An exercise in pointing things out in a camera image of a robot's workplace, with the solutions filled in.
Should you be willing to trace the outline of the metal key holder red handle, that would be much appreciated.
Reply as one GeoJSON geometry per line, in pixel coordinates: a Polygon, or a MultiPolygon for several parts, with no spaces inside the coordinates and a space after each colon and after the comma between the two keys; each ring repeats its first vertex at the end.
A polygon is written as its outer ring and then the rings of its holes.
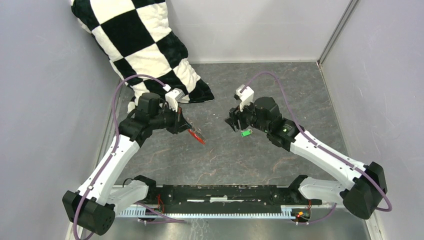
{"type": "Polygon", "coordinates": [[[187,130],[189,134],[194,137],[199,143],[202,145],[206,144],[206,139],[202,135],[201,130],[198,127],[195,127],[194,125],[191,125],[190,128],[187,130]]]}

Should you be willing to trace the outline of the small green object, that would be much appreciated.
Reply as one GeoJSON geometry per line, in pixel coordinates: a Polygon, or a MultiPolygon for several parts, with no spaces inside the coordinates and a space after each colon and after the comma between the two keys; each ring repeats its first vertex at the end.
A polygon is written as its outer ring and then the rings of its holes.
{"type": "Polygon", "coordinates": [[[241,135],[242,137],[247,137],[247,136],[251,135],[252,133],[253,133],[253,131],[252,131],[251,129],[247,129],[247,130],[243,130],[243,131],[240,133],[240,135],[241,135]]]}

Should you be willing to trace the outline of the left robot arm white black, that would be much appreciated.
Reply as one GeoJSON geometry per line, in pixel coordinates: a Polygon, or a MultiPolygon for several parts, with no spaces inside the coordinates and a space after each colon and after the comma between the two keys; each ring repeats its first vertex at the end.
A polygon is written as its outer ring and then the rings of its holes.
{"type": "Polygon", "coordinates": [[[115,217],[132,204],[151,204],[156,200],[156,182],[147,177],[136,176],[115,192],[112,188],[154,130],[178,134],[191,128],[178,105],[183,95],[182,90],[175,88],[164,97],[152,92],[139,97],[137,106],[119,123],[110,148],[92,174],[76,191],[68,190],[63,195],[70,222],[101,236],[110,229],[115,217]]]}

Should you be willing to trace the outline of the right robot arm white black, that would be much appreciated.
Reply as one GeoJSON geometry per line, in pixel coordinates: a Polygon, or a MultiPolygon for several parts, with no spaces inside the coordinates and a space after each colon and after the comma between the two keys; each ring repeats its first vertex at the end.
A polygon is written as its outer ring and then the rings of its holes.
{"type": "Polygon", "coordinates": [[[387,193],[384,169],[376,162],[365,164],[324,144],[302,126],[282,116],[272,97],[260,97],[248,105],[229,110],[225,122],[234,131],[249,127],[266,134],[275,146],[315,164],[334,180],[299,176],[289,189],[295,204],[308,200],[343,205],[354,216],[368,220],[387,193]]]}

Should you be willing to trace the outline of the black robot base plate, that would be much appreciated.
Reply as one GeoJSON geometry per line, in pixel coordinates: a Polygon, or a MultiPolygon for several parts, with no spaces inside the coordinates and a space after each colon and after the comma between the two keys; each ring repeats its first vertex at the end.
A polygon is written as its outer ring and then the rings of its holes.
{"type": "Polygon", "coordinates": [[[288,185],[157,185],[143,199],[166,214],[271,214],[282,206],[321,205],[288,185]]]}

